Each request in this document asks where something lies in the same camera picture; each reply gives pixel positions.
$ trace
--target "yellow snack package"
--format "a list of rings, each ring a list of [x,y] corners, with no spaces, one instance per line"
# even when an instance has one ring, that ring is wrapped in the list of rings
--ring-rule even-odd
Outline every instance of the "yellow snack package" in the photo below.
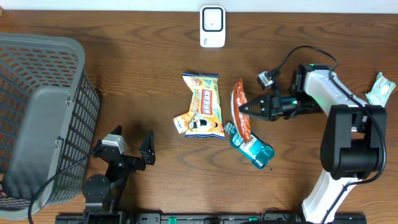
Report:
[[[174,118],[178,133],[185,132],[185,137],[224,139],[218,75],[184,72],[183,79],[192,91],[192,101],[189,112]]]

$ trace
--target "red snack package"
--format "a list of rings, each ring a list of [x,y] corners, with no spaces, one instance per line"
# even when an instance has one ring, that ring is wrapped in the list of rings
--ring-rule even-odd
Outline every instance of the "red snack package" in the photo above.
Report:
[[[243,81],[240,78],[236,81],[231,97],[231,112],[234,124],[238,129],[238,133],[244,142],[251,141],[250,119],[249,115],[239,112],[239,106],[247,103],[246,95],[243,90]]]

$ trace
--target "basket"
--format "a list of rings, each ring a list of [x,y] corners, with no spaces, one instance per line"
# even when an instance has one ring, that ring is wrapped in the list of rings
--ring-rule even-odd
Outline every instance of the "basket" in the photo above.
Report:
[[[100,101],[84,64],[73,39],[0,32],[1,219],[26,218],[40,186],[89,152]],[[85,168],[57,177],[33,213],[78,195]]]

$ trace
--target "wooden table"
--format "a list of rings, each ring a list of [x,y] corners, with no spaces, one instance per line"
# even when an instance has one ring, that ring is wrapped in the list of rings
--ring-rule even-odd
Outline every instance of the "wooden table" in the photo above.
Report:
[[[378,71],[398,83],[398,16],[358,14],[229,13],[221,49],[199,44],[199,13],[5,11],[0,31],[68,36],[86,52],[86,71],[102,96],[95,139],[123,126],[127,153],[155,132],[156,163],[131,176],[122,204],[134,211],[165,213],[295,210],[312,191],[322,166],[319,148],[324,114],[266,122],[252,130],[275,148],[275,158],[256,170],[228,140],[185,138],[174,116],[188,111],[192,93],[182,73],[219,73],[223,121],[231,119],[231,88],[243,78],[247,96],[262,93],[256,75],[281,63],[292,48],[310,44],[341,62],[341,81],[365,99]],[[279,78],[287,90],[299,63],[333,62],[304,49],[291,56]],[[398,208],[397,95],[387,104],[387,167],[375,183],[357,186],[339,211],[364,212],[368,223],[395,223]],[[107,165],[90,159],[86,176]],[[81,213],[80,195],[43,208],[36,223],[53,223],[61,213]]]

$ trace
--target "black metal base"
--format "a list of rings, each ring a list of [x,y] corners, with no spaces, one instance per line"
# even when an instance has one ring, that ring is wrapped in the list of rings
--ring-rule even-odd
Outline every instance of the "black metal base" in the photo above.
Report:
[[[59,215],[55,224],[272,224],[272,223],[307,223],[303,222],[296,213],[267,213],[264,219],[261,215],[160,215],[157,213],[142,213],[126,219],[122,214],[109,215],[108,217],[83,218],[83,215]],[[365,215],[337,214],[332,224],[367,224]]]

